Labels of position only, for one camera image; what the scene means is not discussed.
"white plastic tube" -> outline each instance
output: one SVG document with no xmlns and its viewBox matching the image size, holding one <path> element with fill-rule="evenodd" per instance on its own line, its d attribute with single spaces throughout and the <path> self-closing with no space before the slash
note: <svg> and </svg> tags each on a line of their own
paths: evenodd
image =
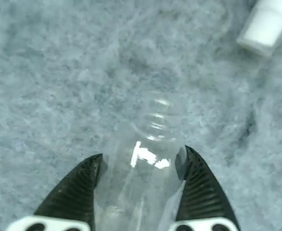
<svg viewBox="0 0 282 231">
<path fill-rule="evenodd" d="M 237 43 L 263 56 L 271 56 L 282 38 L 282 0 L 259 0 Z"/>
</svg>

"white object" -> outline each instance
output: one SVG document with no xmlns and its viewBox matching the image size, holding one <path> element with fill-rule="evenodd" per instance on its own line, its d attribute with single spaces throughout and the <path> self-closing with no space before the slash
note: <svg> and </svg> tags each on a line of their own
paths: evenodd
<svg viewBox="0 0 282 231">
<path fill-rule="evenodd" d="M 215 228 L 215 226 L 224 226 L 226 229 Z M 238 231 L 235 224 L 226 218 L 206 218 L 196 220 L 183 220 L 175 222 L 169 228 L 169 231 Z"/>
<path fill-rule="evenodd" d="M 6 231 L 91 231 L 86 222 L 49 218 L 43 216 L 27 216 L 9 225 Z"/>
<path fill-rule="evenodd" d="M 263 56 L 270 56 L 282 38 L 282 0 L 259 0 L 237 43 Z"/>
</svg>

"carpet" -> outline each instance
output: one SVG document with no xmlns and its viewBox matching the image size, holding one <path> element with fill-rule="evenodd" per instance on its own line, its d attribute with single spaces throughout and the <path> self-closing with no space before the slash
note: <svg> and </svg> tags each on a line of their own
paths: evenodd
<svg viewBox="0 0 282 231">
<path fill-rule="evenodd" d="M 243 231 L 282 231 L 282 45 L 235 40 L 251 0 L 0 0 L 0 231 L 133 120 L 178 93 L 178 132 Z"/>
</svg>

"plastic bottle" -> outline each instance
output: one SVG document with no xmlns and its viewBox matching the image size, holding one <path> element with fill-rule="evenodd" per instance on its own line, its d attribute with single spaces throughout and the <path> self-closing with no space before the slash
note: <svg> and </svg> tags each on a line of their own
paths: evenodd
<svg viewBox="0 0 282 231">
<path fill-rule="evenodd" d="M 109 142 L 95 190 L 97 231 L 157 231 L 171 224 L 187 154 L 175 133 L 180 104 L 170 98 L 149 93 L 139 117 Z"/>
</svg>

